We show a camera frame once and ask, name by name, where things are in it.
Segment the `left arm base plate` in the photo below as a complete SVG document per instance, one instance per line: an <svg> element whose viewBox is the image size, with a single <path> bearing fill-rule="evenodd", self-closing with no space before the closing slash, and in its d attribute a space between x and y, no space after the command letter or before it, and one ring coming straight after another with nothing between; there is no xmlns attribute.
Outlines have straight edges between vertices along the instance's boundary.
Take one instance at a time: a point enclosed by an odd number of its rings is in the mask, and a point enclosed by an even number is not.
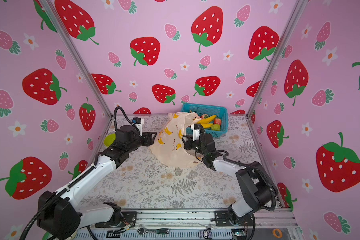
<svg viewBox="0 0 360 240"><path fill-rule="evenodd" d="M111 217L107 222L95 224L96 228L125 228L134 227L138 212L120 212Z"/></svg>

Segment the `yellow fake banana bunch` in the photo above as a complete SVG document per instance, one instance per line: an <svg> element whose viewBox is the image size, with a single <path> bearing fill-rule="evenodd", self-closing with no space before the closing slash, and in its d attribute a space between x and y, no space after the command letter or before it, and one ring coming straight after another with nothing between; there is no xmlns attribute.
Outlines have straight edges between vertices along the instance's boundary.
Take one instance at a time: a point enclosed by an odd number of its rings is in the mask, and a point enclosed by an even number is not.
<svg viewBox="0 0 360 240"><path fill-rule="evenodd" d="M216 118L216 115L212 115L206 119L201 119L198 121L198 124L202 125L204 129L209 129L214 124L214 119Z"/></svg>

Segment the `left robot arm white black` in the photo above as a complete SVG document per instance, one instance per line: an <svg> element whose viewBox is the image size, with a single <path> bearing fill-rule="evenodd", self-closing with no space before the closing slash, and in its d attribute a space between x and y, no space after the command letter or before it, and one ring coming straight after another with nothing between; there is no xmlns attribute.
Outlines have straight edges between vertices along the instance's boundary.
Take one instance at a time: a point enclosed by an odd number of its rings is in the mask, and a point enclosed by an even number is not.
<svg viewBox="0 0 360 240"><path fill-rule="evenodd" d="M139 147L151 146L156 135L156 132L143 132L140 124L117 129L115 141L97 154L88 169L56 192L46 191L40 196L38 212L20 238L24 240L34 224L59 240L69 238L78 229L98 223L120 227L125 218L117 204L104 202L100 207L85 210L80 210L78 204L103 178L120 167L131 152Z"/></svg>

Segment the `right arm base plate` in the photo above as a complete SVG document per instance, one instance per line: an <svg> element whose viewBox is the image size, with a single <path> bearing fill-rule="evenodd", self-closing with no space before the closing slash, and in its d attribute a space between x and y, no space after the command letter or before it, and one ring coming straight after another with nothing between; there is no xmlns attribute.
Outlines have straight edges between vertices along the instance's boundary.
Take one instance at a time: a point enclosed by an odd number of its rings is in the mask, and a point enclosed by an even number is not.
<svg viewBox="0 0 360 240"><path fill-rule="evenodd" d="M214 218L211 220L218 227L253 227L254 217L252 215L244 215L237 217L233 212L221 210L214 212Z"/></svg>

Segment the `banana print plastic bag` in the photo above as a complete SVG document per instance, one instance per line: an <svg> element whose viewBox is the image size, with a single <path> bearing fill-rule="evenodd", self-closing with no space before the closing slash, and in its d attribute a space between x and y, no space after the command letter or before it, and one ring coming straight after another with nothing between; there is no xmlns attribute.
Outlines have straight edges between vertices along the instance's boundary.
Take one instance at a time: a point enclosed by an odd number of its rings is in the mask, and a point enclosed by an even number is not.
<svg viewBox="0 0 360 240"><path fill-rule="evenodd" d="M193 168L201 162L184 148L186 128L197 123L200 117L195 112L168 114L169 121L158 133L151 152L164 165L171 168Z"/></svg>

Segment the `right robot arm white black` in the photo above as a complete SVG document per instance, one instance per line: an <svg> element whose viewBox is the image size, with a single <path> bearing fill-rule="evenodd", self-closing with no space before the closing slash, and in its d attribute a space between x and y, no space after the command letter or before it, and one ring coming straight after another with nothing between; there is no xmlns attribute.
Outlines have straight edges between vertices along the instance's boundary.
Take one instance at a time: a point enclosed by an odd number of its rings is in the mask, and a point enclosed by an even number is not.
<svg viewBox="0 0 360 240"><path fill-rule="evenodd" d="M229 159L225 150L217 150L211 134L201 124L191 125L192 136L185 136L186 150L201 155L201 162L215 172L222 172L238 181L242 197L227 208L226 219L232 225L240 225L247 219L254 219L260 210L273 212L276 209L278 188L259 162L245 164Z"/></svg>

